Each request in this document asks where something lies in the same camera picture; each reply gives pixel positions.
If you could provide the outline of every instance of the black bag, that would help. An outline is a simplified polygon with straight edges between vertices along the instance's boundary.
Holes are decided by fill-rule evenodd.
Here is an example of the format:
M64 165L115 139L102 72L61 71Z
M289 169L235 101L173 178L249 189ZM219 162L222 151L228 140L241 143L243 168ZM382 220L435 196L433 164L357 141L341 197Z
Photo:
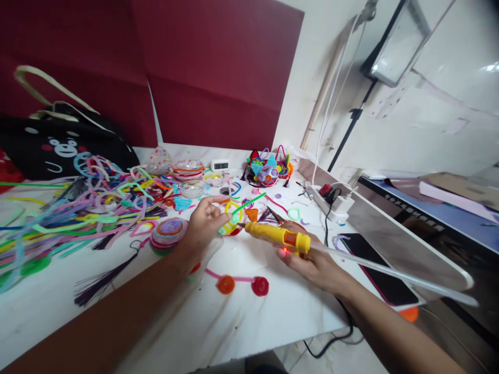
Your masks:
M25 80L25 72L42 77L83 108L62 101L50 103ZM80 175L73 160L82 152L105 157L123 171L139 164L121 129L52 77L37 68L19 66L15 78L47 106L30 118L0 118L0 148L27 179L50 180Z

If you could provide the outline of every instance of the metal pole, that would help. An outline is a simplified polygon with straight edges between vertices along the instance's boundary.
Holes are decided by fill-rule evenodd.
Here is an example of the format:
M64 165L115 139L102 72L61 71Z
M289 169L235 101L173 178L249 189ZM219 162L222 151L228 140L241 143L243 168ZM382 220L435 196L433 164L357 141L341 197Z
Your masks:
M350 117L352 119L352 122L350 123L350 126L348 126L347 132L343 136L342 142L340 143L340 145L338 147L338 150L334 154L333 160L331 161L331 163L329 165L329 168L327 168L327 170L329 172L331 170L333 170L333 166L336 163L336 160L338 160L339 154L342 152L343 147L345 146L345 143L347 142L348 137L350 136L350 133L353 130L353 127L357 123L357 120L360 118L360 115L362 114L362 108L364 107L364 104L367 102L367 100L369 98L369 95L373 91L374 86L376 85L377 82L378 82L378 79L376 79L376 78L372 80L371 85L369 87L369 90L367 90L367 93L364 96L364 100L362 100L362 104L360 105L360 108L358 108L358 109L352 109L350 111L350 113L352 113L352 116Z

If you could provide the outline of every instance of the pink paper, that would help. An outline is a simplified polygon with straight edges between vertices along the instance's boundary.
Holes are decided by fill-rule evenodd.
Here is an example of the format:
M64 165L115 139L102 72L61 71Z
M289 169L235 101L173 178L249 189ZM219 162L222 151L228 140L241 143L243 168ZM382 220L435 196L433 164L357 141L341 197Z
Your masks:
M473 200L441 190L440 188L434 187L431 184L425 182L419 183L419 191L423 195L442 200L465 211L469 211L470 213L476 214L477 216L497 223L492 213L490 213L483 205L474 202Z

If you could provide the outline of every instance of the red backdrop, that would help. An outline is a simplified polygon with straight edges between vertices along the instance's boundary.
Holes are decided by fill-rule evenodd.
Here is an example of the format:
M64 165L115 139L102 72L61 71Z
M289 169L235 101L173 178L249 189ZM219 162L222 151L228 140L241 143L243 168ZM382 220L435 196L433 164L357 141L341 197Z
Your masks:
M43 105L13 78L18 65L51 75L136 146L156 146L152 103L131 2L71 0L3 2L0 112L29 116ZM41 79L27 79L49 101L71 101Z
M165 142L271 146L303 12L274 0L19 0L2 5L0 112L41 108L14 81L35 66L156 146L148 79ZM68 100L28 76L48 100Z

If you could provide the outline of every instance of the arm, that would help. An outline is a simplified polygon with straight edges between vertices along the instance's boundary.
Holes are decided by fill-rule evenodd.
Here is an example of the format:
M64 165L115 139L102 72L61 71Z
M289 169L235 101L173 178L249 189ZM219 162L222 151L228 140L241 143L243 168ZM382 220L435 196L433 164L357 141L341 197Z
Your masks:
M290 231L304 232L286 222ZM464 373L438 345L340 268L327 252L311 249L304 259L278 249L279 258L318 287L340 299L376 356L390 373Z
M170 255L62 326L4 372L112 372L231 219L211 205L223 199L201 200L185 237Z

